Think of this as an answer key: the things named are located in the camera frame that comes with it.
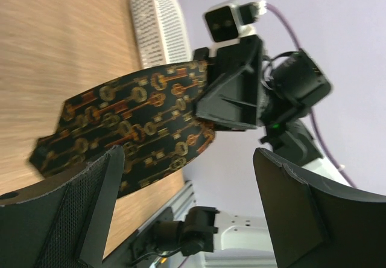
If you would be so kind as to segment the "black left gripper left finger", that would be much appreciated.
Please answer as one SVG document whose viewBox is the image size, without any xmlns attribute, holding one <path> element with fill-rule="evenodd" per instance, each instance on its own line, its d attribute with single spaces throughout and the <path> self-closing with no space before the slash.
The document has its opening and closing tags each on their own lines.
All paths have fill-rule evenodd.
<svg viewBox="0 0 386 268">
<path fill-rule="evenodd" d="M 1 267 L 101 267 L 124 161 L 116 145 L 1 195 Z"/>
</svg>

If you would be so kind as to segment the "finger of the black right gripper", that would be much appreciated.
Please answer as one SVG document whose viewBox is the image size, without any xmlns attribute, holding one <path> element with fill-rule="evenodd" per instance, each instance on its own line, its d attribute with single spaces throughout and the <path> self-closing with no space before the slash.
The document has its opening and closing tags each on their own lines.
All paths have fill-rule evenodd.
<svg viewBox="0 0 386 268">
<path fill-rule="evenodd" d="M 261 108 L 263 41 L 257 35 L 217 49 L 195 116 L 225 129 L 256 129 Z"/>
</svg>

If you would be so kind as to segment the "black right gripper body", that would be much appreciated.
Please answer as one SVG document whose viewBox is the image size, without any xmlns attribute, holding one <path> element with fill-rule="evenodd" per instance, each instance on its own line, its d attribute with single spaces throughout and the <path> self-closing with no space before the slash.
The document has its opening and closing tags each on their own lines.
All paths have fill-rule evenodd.
<svg viewBox="0 0 386 268">
<path fill-rule="evenodd" d="M 279 126 L 302 117 L 302 51 L 275 58 L 259 55 L 261 117 L 265 126 Z"/>
</svg>

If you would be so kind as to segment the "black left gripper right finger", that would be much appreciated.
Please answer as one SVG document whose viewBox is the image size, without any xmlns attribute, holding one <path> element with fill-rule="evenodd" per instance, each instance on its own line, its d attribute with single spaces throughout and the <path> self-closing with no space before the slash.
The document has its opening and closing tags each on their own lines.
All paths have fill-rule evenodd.
<svg viewBox="0 0 386 268">
<path fill-rule="evenodd" d="M 255 177 L 279 267 L 385 266 L 385 196 L 257 148 Z"/>
</svg>

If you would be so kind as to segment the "black tie with gold keys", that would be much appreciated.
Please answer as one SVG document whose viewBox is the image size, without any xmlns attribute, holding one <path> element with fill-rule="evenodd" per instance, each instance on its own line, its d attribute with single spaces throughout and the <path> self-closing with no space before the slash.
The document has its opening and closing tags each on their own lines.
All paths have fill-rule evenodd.
<svg viewBox="0 0 386 268">
<path fill-rule="evenodd" d="M 194 116 L 207 79 L 204 60 L 147 68 L 67 99 L 56 130 L 39 138 L 30 164 L 51 177 L 108 150 L 124 149 L 118 196 L 179 171 L 214 141 L 212 124 Z"/>
</svg>

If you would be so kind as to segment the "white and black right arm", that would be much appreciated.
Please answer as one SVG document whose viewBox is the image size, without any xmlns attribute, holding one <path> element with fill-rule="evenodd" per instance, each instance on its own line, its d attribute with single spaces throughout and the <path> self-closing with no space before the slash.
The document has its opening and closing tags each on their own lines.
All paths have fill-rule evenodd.
<svg viewBox="0 0 386 268">
<path fill-rule="evenodd" d="M 196 50 L 207 82 L 194 102 L 194 115 L 217 131 L 265 128 L 261 142 L 285 159 L 306 165 L 322 157 L 300 119 L 327 96 L 331 84 L 303 49 L 282 54 L 283 62 L 263 55 L 258 36 L 221 47 L 216 54 Z M 136 235 L 131 267 L 149 267 L 156 258 L 176 253 L 190 257 L 225 249 L 272 250 L 267 225 L 260 218 L 231 216 L 195 206 L 183 221 L 155 219 Z"/>
</svg>

